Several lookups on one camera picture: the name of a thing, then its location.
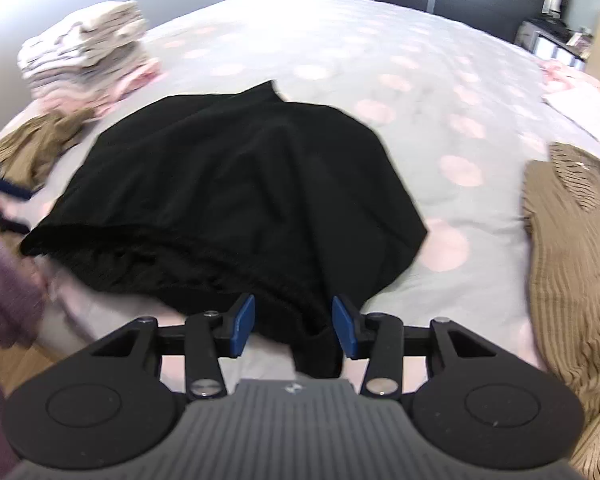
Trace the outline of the black shorts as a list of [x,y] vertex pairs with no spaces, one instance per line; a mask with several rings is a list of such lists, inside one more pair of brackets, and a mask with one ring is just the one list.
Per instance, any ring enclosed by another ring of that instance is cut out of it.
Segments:
[[168,96],[105,130],[20,250],[186,315],[249,292],[257,333],[298,372],[335,378],[332,300],[362,306],[426,235],[376,133],[265,82]]

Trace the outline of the stack of folded light clothes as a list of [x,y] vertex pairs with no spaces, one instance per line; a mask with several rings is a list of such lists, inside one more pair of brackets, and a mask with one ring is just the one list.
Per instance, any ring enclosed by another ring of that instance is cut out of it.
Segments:
[[91,86],[152,58],[143,44],[146,30],[136,1],[96,3],[27,39],[18,52],[18,67],[31,96],[34,89],[60,80]]

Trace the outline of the olive striped garment at left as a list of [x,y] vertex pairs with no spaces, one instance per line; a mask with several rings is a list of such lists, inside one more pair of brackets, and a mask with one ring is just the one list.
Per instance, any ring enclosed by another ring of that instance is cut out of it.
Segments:
[[94,108],[65,114],[61,110],[29,119],[0,140],[0,177],[36,192],[56,162],[83,139],[83,129],[96,118]]

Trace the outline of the pink folded garment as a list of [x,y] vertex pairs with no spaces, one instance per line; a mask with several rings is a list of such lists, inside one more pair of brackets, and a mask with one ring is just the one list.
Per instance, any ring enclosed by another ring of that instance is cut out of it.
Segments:
[[102,116],[114,104],[155,79],[160,74],[160,70],[160,60],[150,58],[129,73],[110,76],[104,82],[91,86],[68,80],[51,82],[34,89],[32,98],[38,109],[44,113],[60,110],[70,114],[82,108],[92,108],[96,116]]

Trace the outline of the olive striped shirt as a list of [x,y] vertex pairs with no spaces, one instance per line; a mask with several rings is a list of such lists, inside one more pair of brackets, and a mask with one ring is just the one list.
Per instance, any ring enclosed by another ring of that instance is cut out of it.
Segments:
[[600,160],[570,144],[550,144],[548,159],[524,170],[522,215],[531,240],[536,348],[583,406],[572,466],[600,479]]

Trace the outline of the pink pillow with print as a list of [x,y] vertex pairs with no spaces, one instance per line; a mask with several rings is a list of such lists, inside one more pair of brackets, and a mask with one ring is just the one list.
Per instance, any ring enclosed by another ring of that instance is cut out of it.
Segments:
[[544,103],[600,146],[600,81],[555,60],[538,65]]

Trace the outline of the white bedside table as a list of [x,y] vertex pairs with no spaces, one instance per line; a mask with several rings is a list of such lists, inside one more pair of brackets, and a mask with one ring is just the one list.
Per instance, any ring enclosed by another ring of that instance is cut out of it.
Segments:
[[584,70],[584,59],[562,40],[529,21],[518,27],[514,44],[543,61],[555,61],[577,70]]

